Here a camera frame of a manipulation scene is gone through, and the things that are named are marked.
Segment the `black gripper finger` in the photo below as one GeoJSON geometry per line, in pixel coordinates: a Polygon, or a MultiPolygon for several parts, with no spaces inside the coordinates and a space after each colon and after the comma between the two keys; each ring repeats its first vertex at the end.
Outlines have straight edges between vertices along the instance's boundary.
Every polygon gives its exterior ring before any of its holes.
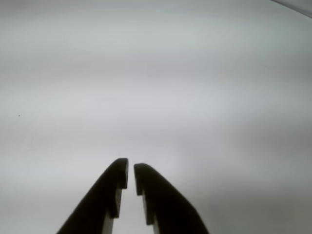
{"type": "Polygon", "coordinates": [[[134,165],[136,194],[142,197],[147,225],[155,234],[208,234],[194,206],[158,171],[134,165]]]}
{"type": "Polygon", "coordinates": [[[58,234],[111,234],[127,182],[128,159],[118,158],[97,179],[58,234]]]}

